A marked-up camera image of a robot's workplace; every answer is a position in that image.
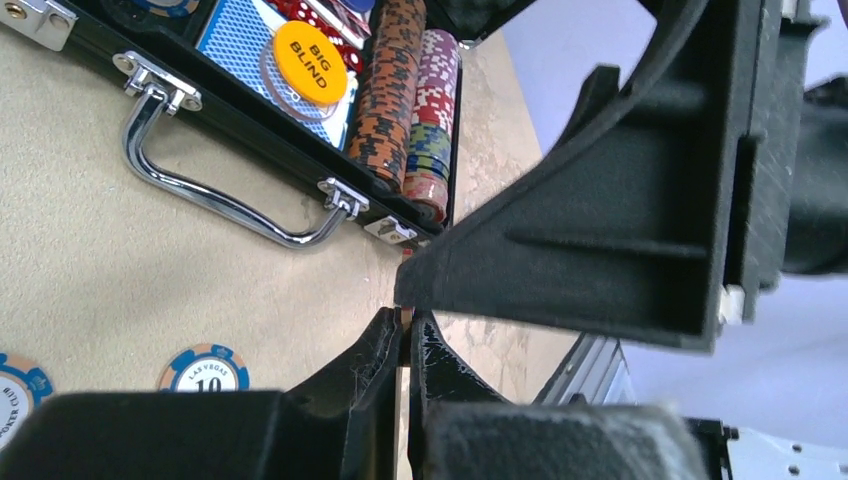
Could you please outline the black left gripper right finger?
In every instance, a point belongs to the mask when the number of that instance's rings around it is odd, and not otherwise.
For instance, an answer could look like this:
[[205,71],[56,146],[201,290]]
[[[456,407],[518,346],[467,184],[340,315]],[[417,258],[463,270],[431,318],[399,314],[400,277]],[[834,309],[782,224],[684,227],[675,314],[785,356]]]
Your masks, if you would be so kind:
[[696,437],[657,406],[507,401],[446,344],[410,330],[407,458],[416,479],[706,479]]

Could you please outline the blue small blind button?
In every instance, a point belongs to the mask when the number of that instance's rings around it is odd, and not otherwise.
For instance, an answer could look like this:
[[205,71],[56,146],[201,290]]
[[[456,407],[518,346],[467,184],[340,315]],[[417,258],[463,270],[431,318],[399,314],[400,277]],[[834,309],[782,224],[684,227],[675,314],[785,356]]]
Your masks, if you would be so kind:
[[375,0],[341,0],[341,3],[350,11],[357,14],[370,12],[376,3]]

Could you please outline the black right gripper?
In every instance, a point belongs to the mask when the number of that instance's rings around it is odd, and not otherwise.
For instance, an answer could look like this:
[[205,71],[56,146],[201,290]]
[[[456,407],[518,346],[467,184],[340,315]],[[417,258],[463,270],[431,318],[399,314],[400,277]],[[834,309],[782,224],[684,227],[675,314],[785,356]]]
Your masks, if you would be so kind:
[[723,324],[753,320],[783,274],[847,272],[847,80],[805,89],[808,43],[825,25],[807,1],[753,1],[751,112],[739,141]]

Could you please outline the blue 10 chip single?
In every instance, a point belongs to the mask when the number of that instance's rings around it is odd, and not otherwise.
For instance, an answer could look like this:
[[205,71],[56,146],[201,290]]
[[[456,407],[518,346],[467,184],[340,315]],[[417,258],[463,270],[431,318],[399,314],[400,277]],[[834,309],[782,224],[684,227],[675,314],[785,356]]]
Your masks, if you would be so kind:
[[55,393],[47,372],[27,357],[1,352],[1,450],[24,421]]
[[250,373],[242,357],[228,346],[202,343],[177,353],[164,367],[157,389],[164,392],[217,393],[245,391]]

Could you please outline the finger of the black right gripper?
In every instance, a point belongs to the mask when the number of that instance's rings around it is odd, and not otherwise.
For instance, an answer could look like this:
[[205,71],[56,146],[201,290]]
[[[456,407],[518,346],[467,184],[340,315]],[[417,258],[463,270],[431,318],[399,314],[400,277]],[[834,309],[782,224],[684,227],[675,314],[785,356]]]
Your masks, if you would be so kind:
[[653,1],[626,81],[601,64],[522,177],[402,263],[402,306],[713,349],[744,131],[744,1]]

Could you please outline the red 5 chip stack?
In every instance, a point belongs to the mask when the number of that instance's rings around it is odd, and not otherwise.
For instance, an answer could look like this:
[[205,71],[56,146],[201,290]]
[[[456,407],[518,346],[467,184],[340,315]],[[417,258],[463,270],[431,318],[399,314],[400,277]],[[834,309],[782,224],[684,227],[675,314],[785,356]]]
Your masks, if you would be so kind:
[[426,172],[407,174],[402,193],[413,203],[422,206],[428,219],[435,222],[445,220],[449,190],[448,183],[443,178]]

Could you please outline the yellow big blind button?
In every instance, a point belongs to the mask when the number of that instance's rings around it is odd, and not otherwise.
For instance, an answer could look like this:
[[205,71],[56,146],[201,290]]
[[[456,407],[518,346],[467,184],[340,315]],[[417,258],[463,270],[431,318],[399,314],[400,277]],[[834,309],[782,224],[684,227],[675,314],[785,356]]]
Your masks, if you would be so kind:
[[343,57],[317,27],[286,22],[272,38],[272,53],[283,78],[306,100],[328,106],[345,95],[348,76]]

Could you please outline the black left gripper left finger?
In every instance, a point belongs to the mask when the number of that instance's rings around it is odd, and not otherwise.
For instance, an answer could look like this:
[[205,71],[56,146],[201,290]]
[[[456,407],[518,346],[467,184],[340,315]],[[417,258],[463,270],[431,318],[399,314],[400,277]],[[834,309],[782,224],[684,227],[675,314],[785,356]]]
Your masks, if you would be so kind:
[[37,409],[5,479],[387,479],[400,312],[288,391],[75,393]]

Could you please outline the clear dealer button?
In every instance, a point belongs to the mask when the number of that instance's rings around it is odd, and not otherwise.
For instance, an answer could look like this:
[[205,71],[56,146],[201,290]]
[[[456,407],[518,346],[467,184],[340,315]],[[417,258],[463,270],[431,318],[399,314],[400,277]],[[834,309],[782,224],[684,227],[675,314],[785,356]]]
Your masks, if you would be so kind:
[[272,100],[297,120],[324,122],[336,112],[338,104],[319,106],[298,93],[283,77],[274,58],[271,41],[263,47],[259,60],[260,78]]

